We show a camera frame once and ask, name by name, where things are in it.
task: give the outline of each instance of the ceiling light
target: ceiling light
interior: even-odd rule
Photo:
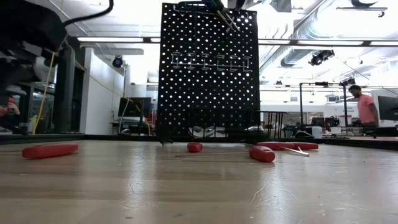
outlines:
[[[394,45],[394,46],[398,46],[398,41],[388,41],[388,40],[386,40],[386,41],[372,41],[370,43],[370,46],[373,46],[373,45],[381,45],[381,46],[392,46],[392,45]]]
[[[290,40],[259,39],[261,45],[288,45]]]
[[[142,37],[78,37],[80,42],[91,43],[142,43]]]
[[[158,83],[131,83],[132,85],[151,85],[151,86],[157,86],[159,85]]]
[[[153,43],[160,43],[160,38],[151,38],[150,41]]]

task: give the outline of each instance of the desk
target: desk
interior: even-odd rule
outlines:
[[[139,121],[124,120],[124,121],[122,121],[121,127],[120,127],[119,121],[111,122],[111,124],[112,124],[112,134],[113,135],[119,134],[119,128],[121,130],[128,128],[128,129],[130,129],[131,133],[140,133]],[[150,133],[151,133],[151,135],[153,135],[153,132],[155,131],[155,125],[150,124],[149,126],[150,126]],[[142,122],[140,134],[148,134],[148,127],[147,127],[147,124],[145,121]]]

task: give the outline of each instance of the black pegboard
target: black pegboard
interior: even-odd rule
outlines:
[[[257,12],[241,11],[235,15],[241,32],[227,32],[216,15],[174,6],[162,6],[157,134],[187,134],[190,108],[234,111],[229,123],[247,126],[243,111],[260,107]],[[208,117],[203,125],[219,116]]]

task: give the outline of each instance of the ceiling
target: ceiling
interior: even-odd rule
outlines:
[[[61,19],[85,16],[103,11],[108,0],[28,0],[51,8]],[[225,5],[233,0],[223,1]],[[163,2],[178,0],[114,0],[114,10],[101,18],[68,26],[73,36],[160,36],[160,17]],[[351,7],[349,0],[291,0],[291,10],[284,4],[290,0],[254,0],[250,10],[258,11],[259,38],[275,39],[398,39],[398,1],[380,0],[373,7],[388,7],[386,14],[379,12],[342,11],[337,7]],[[103,49],[144,49],[145,54],[159,55],[159,48],[137,44],[101,44]],[[370,85],[396,85],[398,78],[380,81],[381,74],[393,74],[398,50],[395,48],[334,48],[336,57],[313,67],[308,64],[312,52],[319,48],[260,46],[261,83],[273,85],[277,80],[283,84],[300,82],[340,82],[355,77],[357,83]],[[294,64],[283,67],[281,60],[294,56]]]

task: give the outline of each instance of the metal frame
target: metal frame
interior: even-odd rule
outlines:
[[[257,138],[259,139],[261,131],[250,131],[250,127],[262,127],[263,133],[267,134],[267,140],[278,140],[282,138],[282,122],[283,116],[286,112],[278,111],[245,111],[245,110],[213,110],[203,108],[191,108],[186,111],[186,118],[189,120],[187,130],[194,129],[195,126],[199,126],[203,130],[203,136],[199,137],[193,133],[189,133],[193,139],[229,139],[230,141],[241,141],[247,139],[233,139],[230,134],[235,134],[238,131],[239,134],[243,133],[245,138]],[[278,126],[274,128],[274,135],[272,136],[272,122],[278,123]],[[205,129],[214,127],[214,135],[205,135]],[[225,131],[225,136],[216,137],[217,127],[221,127]]]
[[[89,43],[159,44],[160,37],[78,37],[84,45]],[[258,39],[258,45],[310,46],[310,47],[398,47],[398,40],[305,40],[305,39]]]

